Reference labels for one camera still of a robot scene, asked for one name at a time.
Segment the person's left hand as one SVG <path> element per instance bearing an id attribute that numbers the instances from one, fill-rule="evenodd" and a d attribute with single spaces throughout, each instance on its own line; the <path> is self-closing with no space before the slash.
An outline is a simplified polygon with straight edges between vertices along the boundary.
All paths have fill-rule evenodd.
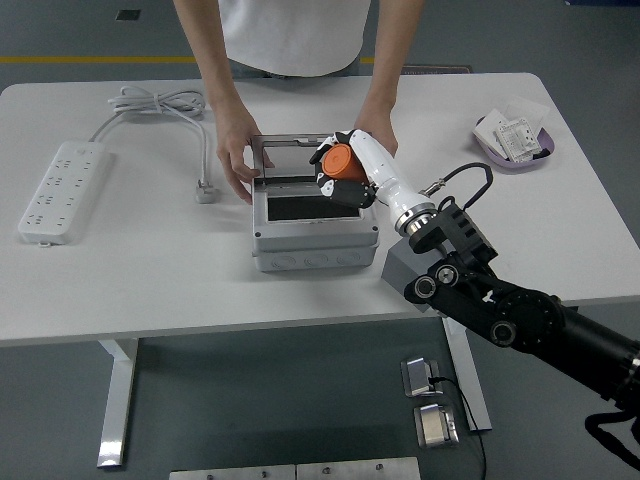
<path id="1" fill-rule="evenodd" d="M 354 128 L 369 133 L 394 157 L 398 141 L 388 112 L 362 111 L 354 122 Z"/>

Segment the person's right hand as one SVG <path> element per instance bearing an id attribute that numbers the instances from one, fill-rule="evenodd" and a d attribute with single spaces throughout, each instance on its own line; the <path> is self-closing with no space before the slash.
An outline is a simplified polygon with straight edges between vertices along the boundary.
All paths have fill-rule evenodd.
<path id="1" fill-rule="evenodd" d="M 244 152 L 255 136 L 261 135 L 256 121 L 239 98 L 223 100 L 213 108 L 217 147 L 225 179 L 234 193 L 245 203 L 252 204 L 248 187 L 259 175 L 244 160 Z"/>

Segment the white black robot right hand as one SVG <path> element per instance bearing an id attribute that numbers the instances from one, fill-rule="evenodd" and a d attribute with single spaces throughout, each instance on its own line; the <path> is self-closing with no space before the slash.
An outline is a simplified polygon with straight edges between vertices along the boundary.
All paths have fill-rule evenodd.
<path id="1" fill-rule="evenodd" d="M 348 207 L 366 209 L 378 201 L 407 237 L 435 215 L 435 205 L 402 178 L 394 158 L 369 133 L 336 132 L 317 148 L 309 163 L 321 194 Z"/>

